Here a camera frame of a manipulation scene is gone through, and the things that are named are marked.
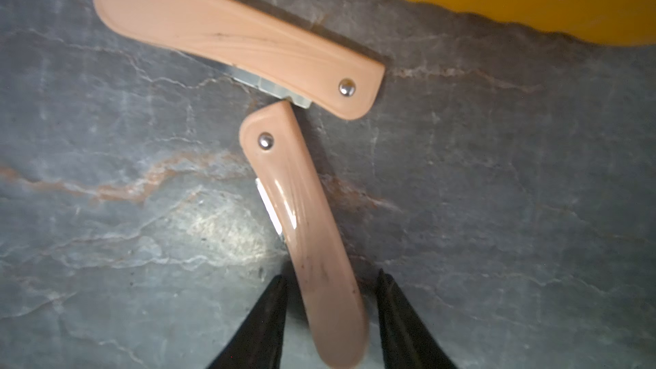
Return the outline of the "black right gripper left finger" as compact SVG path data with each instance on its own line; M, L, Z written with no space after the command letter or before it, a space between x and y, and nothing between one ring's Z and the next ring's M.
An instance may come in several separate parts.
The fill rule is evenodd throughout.
M208 368L280 368L283 355L288 285L276 275Z

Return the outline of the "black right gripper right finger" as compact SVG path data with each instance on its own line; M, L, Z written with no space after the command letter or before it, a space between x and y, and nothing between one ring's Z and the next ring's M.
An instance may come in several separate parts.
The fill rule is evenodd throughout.
M375 293L386 369L456 369L396 280L384 270L379 271Z

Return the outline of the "peach knife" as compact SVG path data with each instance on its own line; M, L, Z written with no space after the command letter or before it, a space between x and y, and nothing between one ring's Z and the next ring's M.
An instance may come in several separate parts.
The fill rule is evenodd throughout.
M220 63L238 82L344 120L373 106L385 67L341 44L235 0L93 0L129 39Z
M289 251L319 357L331 368L357 367L367 352L367 311L291 104L250 114L239 142Z

